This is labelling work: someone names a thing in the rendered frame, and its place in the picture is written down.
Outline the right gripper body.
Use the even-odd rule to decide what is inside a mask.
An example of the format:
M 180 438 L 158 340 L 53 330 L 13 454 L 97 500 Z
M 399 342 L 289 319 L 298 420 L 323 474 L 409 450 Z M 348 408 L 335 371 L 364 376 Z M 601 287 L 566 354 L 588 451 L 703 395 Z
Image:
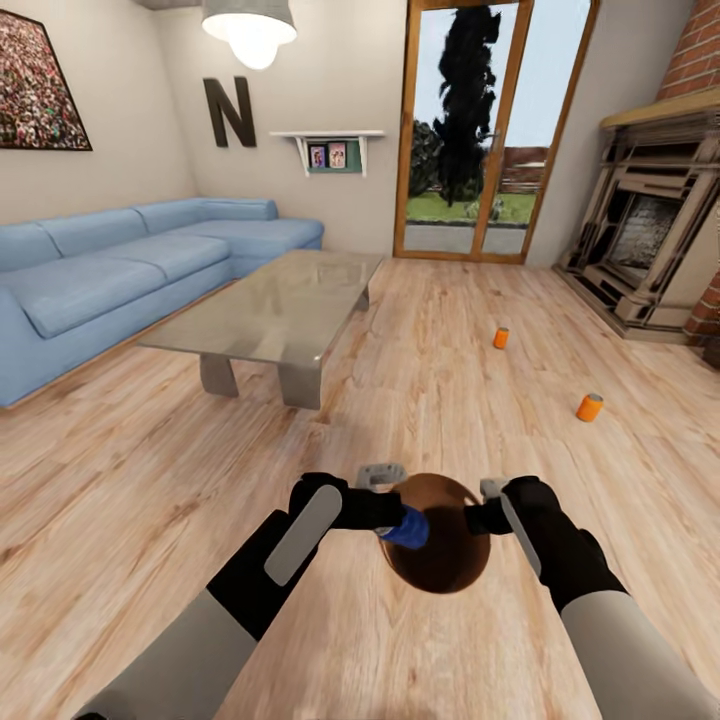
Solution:
M 510 530 L 506 530 L 494 516 L 492 504 L 495 501 L 492 500 L 478 505 L 466 504 L 463 512 L 465 513 L 470 535 L 505 535 L 510 533 Z

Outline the can of soda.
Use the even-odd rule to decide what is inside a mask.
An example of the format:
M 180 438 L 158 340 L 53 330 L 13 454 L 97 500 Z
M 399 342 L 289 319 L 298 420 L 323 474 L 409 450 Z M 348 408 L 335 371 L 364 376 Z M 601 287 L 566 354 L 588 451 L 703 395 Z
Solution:
M 581 401 L 581 406 L 577 411 L 577 417 L 583 422 L 591 422 L 599 413 L 599 409 L 603 406 L 603 398 L 595 393 L 587 393 Z
M 402 527 L 378 527 L 372 532 L 382 542 L 388 541 L 414 551 L 421 548 L 429 538 L 428 521 L 421 512 L 406 503 L 401 503 L 401 507 L 405 512 Z
M 493 341 L 493 347 L 497 349 L 503 349 L 505 343 L 507 343 L 507 337 L 509 336 L 509 330 L 505 327 L 499 327 L 495 333 L 495 340 Z

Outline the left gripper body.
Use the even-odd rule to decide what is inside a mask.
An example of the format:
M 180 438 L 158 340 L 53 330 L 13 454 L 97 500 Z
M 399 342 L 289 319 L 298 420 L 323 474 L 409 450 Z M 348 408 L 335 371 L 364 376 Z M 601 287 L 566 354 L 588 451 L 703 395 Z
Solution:
M 378 527 L 402 527 L 405 514 L 401 507 L 399 493 L 381 493 L 364 491 L 359 493 L 365 502 L 365 514 L 356 530 L 373 531 Z

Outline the trash can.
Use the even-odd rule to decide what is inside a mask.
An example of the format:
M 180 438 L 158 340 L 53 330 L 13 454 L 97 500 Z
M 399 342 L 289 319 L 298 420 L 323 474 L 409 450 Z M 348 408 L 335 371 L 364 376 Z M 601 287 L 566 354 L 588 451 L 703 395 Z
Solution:
M 474 585 L 487 570 L 492 534 L 470 535 L 465 513 L 467 500 L 479 500 L 467 487 L 440 473 L 417 473 L 397 483 L 401 503 L 421 512 L 428 521 L 429 538 L 417 550 L 383 542 L 389 567 L 404 583 L 429 595 L 455 595 Z

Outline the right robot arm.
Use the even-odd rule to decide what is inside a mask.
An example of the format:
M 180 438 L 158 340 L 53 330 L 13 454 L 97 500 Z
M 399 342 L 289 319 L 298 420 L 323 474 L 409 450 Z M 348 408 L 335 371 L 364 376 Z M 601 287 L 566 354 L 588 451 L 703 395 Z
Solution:
M 720 720 L 720 702 L 647 619 L 586 529 L 535 475 L 479 481 L 470 535 L 514 533 L 561 621 L 603 720 Z

